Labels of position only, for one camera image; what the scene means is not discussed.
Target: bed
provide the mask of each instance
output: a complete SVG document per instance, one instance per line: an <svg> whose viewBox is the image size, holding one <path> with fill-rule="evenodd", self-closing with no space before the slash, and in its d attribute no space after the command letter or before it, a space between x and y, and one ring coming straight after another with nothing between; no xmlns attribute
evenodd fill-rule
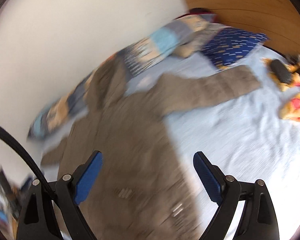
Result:
<svg viewBox="0 0 300 240"><path fill-rule="evenodd" d="M270 37L265 45L241 64L247 65L262 87L217 106L176 112L164 118L169 138L195 199L203 232L217 205L212 203L193 168L193 154L203 151L211 163L238 180L263 179L269 189L279 224L280 239L291 239L300 225L300 123L280 120L279 108L300 92L294 87L280 92L267 74L263 58L284 61L281 53L300 53L300 14L289 0L186 0L189 8L209 8L221 23ZM126 95L151 89L163 73L183 78L202 78L216 73L200 52L187 59L169 56L132 78ZM45 140L42 154L56 147L85 116L82 110L53 136ZM58 165L45 167L54 181ZM232 239L243 203L225 239Z"/></svg>

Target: blue gripper pad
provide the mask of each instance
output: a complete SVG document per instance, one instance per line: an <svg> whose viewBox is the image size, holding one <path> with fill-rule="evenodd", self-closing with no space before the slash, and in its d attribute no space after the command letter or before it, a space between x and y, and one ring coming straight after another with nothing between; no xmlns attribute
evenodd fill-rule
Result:
<svg viewBox="0 0 300 240"><path fill-rule="evenodd" d="M221 185L198 153L194 154L193 165L209 198L220 206L222 203Z"/></svg>
<svg viewBox="0 0 300 240"><path fill-rule="evenodd" d="M90 162L88 168L76 185L74 202L79 205L85 201L102 167L102 154L99 152Z"/></svg>

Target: wall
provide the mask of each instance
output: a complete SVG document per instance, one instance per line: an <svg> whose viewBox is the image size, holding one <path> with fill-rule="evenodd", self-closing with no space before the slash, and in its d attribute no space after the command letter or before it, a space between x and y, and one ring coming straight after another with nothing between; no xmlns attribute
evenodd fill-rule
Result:
<svg viewBox="0 0 300 240"><path fill-rule="evenodd" d="M183 0L7 0L0 10L0 125L40 162L41 144L26 140L39 110L185 9ZM29 173L1 141L0 165L17 183Z"/></svg>

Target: wooden headboard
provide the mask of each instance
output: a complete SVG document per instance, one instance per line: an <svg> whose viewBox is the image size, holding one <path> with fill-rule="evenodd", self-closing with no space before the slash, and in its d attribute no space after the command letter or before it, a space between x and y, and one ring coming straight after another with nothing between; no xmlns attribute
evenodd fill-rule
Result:
<svg viewBox="0 0 300 240"><path fill-rule="evenodd" d="M186 0L188 8L203 7L218 14L220 23L271 39L265 45L300 53L300 15L289 0Z"/></svg>

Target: bed sheet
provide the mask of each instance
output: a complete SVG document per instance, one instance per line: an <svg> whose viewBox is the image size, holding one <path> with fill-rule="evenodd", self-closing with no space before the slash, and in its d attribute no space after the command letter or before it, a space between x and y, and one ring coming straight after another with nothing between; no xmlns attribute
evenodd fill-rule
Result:
<svg viewBox="0 0 300 240"><path fill-rule="evenodd" d="M262 47L240 64L248 65L262 87L252 93L220 105L172 113L165 117L169 136L194 195L203 232L217 205L210 201L193 168L193 155L202 151L212 164L237 180L254 182L263 179L269 189L279 224L280 239L289 239L300 225L300 123L280 120L278 111L300 88L280 92L267 75L263 57L284 60ZM126 94L149 90L162 73L186 78L213 75L218 70L200 52L187 59L170 56L128 82ZM87 110L75 119L85 115ZM71 124L46 140L43 151L58 144L69 134ZM56 179L58 167L45 169L45 176ZM243 202L240 202L226 240L232 239Z"/></svg>

